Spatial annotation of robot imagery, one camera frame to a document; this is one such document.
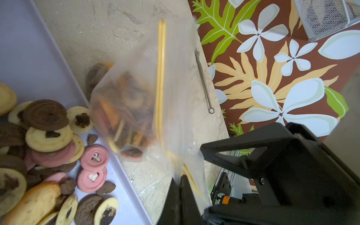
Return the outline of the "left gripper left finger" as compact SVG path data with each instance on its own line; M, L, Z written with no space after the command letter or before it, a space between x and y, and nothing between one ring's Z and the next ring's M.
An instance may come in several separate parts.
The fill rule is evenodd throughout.
M165 205L158 225L202 225L199 212L188 177L183 175L180 184L171 181Z

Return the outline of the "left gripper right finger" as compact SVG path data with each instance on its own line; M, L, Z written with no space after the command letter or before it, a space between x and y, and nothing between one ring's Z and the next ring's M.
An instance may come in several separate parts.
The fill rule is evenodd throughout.
M260 202L204 211L209 225L357 225L360 179L306 126L272 123L205 143L204 159L252 179Z

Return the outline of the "clear bag of cookies back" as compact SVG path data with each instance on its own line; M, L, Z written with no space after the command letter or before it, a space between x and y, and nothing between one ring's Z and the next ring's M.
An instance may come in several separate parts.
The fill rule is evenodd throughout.
M176 183L187 176L200 213L211 206L192 126L192 18L161 19L91 93L91 119L113 153L151 161Z

